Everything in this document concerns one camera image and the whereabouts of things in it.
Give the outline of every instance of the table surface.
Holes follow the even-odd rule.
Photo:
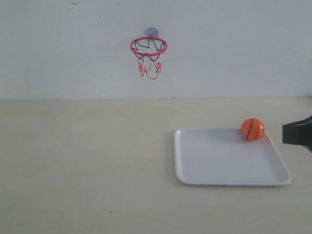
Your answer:
[[[0,233],[310,234],[312,154],[282,144],[311,98],[0,102]],[[292,174],[280,187],[188,186],[181,127],[261,119]]]

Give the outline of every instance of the mini basketball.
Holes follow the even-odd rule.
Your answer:
[[[241,131],[248,140],[259,140],[263,137],[265,129],[263,123],[257,118],[250,118],[243,122]]]

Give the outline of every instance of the black object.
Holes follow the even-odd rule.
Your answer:
[[[283,125],[283,143],[302,145],[312,153],[312,116]]]

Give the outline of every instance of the white tray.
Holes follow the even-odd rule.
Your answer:
[[[239,129],[177,130],[175,173],[195,185],[285,185],[292,178],[267,133],[247,141]]]

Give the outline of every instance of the basketball hoop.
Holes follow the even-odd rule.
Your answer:
[[[138,69],[141,72],[140,76],[147,75],[149,79],[157,79],[161,72],[161,63],[159,59],[166,52],[168,44],[165,40],[154,37],[142,37],[134,40],[130,44],[131,51],[135,54],[138,61]],[[149,71],[152,66],[156,69],[156,77],[150,77]]]

